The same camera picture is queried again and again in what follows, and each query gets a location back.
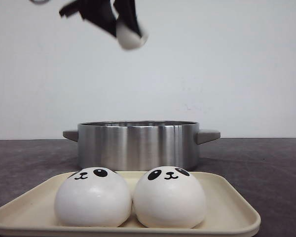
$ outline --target plastic tray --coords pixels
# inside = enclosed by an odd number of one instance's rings
[[[119,172],[133,191],[145,172]],[[146,228],[136,215],[120,227],[60,226],[54,215],[54,198],[61,183],[72,173],[54,176],[0,207],[0,235],[53,237],[251,237],[259,231],[260,216],[221,176],[191,172],[203,185],[208,205],[205,220],[193,229]]]

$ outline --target stainless steel pot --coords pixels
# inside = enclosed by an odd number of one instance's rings
[[[78,124],[63,136],[78,142],[78,165],[112,170],[150,170],[172,165],[185,169],[199,162],[198,145],[220,138],[188,121],[107,121]]]

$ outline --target white backdrop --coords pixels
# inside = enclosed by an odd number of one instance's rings
[[[126,52],[69,0],[0,0],[0,139],[98,120],[176,119],[222,137],[296,137],[296,0],[137,0]]]

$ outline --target gray countertop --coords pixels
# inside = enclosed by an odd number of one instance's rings
[[[222,138],[200,146],[195,171],[219,174],[258,211],[257,237],[296,236],[296,138]],[[69,140],[0,140],[0,206],[76,164]]]

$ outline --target panda face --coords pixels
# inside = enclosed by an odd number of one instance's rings
[[[190,173],[186,170],[178,167],[173,166],[161,166],[149,172],[147,176],[148,180],[155,180],[155,179],[165,179],[165,180],[172,180],[172,179],[179,179],[180,177],[188,177]]]
[[[111,171],[106,168],[101,168],[101,167],[94,167],[94,168],[86,168],[81,171],[77,171],[70,175],[68,179],[73,179],[73,180],[84,180],[87,178],[94,178],[94,177],[100,177],[100,178],[105,178],[109,175],[109,173],[116,173],[115,171]]]
[[[55,197],[55,214],[60,224],[117,227],[130,215],[131,193],[120,174],[90,167],[68,176]]]

